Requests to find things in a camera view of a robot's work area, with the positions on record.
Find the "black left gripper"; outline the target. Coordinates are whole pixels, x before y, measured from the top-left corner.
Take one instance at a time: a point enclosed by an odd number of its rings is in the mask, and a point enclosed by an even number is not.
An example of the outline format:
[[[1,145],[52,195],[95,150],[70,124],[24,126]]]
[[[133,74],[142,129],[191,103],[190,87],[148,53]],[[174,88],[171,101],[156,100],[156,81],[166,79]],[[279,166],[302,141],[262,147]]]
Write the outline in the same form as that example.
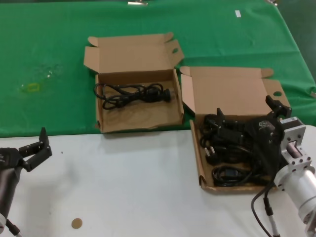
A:
[[[31,155],[34,156],[25,162],[23,161],[22,156]],[[45,127],[42,127],[38,142],[23,146],[19,149],[0,149],[0,170],[23,167],[27,172],[31,172],[51,156],[52,150],[49,145],[49,138]]]

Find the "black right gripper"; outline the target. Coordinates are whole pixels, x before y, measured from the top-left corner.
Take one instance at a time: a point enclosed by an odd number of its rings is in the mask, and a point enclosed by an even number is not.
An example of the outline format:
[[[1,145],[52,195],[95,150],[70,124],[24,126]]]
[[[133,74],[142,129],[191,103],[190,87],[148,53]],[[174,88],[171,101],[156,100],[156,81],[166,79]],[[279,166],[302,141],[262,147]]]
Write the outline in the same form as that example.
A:
[[[270,95],[266,96],[266,104],[271,111],[269,118],[290,118],[292,108],[274,100]],[[260,161],[264,171],[274,178],[280,169],[280,135],[274,122],[266,116],[252,118],[246,122],[226,119],[220,108],[217,108],[217,135],[235,144],[244,143],[244,131],[251,137],[253,152]]]

